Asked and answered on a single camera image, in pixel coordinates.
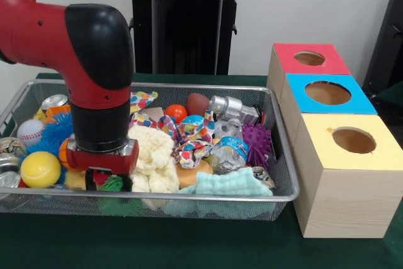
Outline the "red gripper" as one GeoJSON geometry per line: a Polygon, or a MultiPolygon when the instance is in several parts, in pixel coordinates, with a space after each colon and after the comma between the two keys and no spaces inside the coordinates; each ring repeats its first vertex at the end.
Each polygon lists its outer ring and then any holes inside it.
{"type": "Polygon", "coordinates": [[[129,139],[125,146],[112,152],[88,152],[76,145],[75,139],[66,139],[66,158],[69,169],[86,170],[86,190],[96,190],[93,180],[93,170],[110,171],[122,175],[122,191],[132,191],[132,173],[139,155],[139,144],[135,139],[129,139]]]}

